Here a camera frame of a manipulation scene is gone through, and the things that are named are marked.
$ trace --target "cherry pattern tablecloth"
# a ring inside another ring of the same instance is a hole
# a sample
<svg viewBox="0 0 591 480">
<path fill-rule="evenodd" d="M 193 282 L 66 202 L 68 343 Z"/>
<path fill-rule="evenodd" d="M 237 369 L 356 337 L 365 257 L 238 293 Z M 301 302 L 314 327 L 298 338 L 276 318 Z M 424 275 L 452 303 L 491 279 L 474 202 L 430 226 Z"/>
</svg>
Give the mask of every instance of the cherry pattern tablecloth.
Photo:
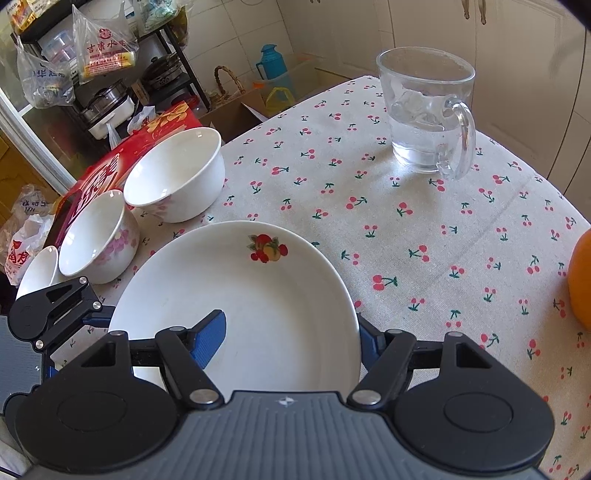
<svg viewBox="0 0 591 480">
<path fill-rule="evenodd" d="M 136 209 L 137 256 L 96 291 L 116 304 L 153 253 L 205 223 L 282 226 L 329 259 L 375 326 L 423 340 L 459 330 L 517 374 L 554 412 L 542 471 L 580 478 L 591 469 L 591 338 L 571 313 L 566 275 L 589 224 L 503 146 L 476 140 L 459 181 L 406 171 L 393 159 L 379 80 L 351 80 L 224 146 L 227 180 L 205 214 L 173 225 Z M 83 330 L 54 357 L 102 334 Z"/>
</svg>

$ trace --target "mug handle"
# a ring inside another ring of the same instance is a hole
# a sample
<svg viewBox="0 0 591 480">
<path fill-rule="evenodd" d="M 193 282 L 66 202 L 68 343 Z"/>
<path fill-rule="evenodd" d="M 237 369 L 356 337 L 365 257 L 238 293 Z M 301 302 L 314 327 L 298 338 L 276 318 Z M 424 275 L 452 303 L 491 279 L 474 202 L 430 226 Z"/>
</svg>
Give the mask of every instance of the mug handle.
<svg viewBox="0 0 591 480">
<path fill-rule="evenodd" d="M 472 166 L 474 151 L 476 148 L 476 126 L 474 125 L 474 117 L 472 116 L 470 109 L 457 96 L 449 97 L 445 101 L 444 106 L 446 109 L 451 109 L 456 114 L 457 120 L 460 122 L 462 151 L 460 153 L 460 161 L 455 170 L 449 164 L 447 149 L 446 151 L 439 153 L 437 168 L 444 179 L 458 180 L 468 173 Z"/>
</svg>

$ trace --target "cabinet handle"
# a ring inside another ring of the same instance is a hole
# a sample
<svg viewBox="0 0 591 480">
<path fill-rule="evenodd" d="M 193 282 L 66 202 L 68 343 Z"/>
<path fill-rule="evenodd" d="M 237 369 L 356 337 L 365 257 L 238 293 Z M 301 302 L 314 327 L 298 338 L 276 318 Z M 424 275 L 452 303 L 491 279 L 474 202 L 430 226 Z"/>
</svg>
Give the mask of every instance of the cabinet handle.
<svg viewBox="0 0 591 480">
<path fill-rule="evenodd" d="M 470 0 L 462 0 L 462 6 L 464 7 L 464 18 L 470 20 Z"/>
<path fill-rule="evenodd" d="M 480 23 L 486 25 L 486 0 L 478 0 L 478 9 L 480 10 Z"/>
</svg>

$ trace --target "pink floral bowl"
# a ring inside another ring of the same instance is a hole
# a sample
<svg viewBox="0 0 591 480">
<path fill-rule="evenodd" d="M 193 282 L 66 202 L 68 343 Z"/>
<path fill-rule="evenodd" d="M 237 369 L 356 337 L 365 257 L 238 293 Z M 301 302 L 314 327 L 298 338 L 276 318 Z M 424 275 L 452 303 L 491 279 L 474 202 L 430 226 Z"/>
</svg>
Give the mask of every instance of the pink floral bowl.
<svg viewBox="0 0 591 480">
<path fill-rule="evenodd" d="M 70 226 L 61 245 L 59 267 L 66 277 L 108 283 L 121 275 L 138 249 L 139 227 L 120 190 L 92 200 Z"/>
</svg>

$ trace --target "white plate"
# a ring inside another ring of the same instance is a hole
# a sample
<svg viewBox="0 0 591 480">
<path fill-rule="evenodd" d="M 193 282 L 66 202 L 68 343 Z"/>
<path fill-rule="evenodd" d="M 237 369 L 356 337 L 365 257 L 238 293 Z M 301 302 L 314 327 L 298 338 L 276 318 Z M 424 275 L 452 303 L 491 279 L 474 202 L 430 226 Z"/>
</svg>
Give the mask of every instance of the white plate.
<svg viewBox="0 0 591 480">
<path fill-rule="evenodd" d="M 262 234 L 278 239 L 263 249 L 266 263 L 249 238 Z M 266 223 L 217 223 L 166 245 L 129 282 L 109 328 L 153 338 L 213 309 L 226 313 L 227 334 L 205 371 L 226 400 L 234 390 L 346 397 L 359 381 L 359 325 L 343 281 L 310 243 Z M 156 368 L 134 373 L 163 386 Z"/>
</svg>

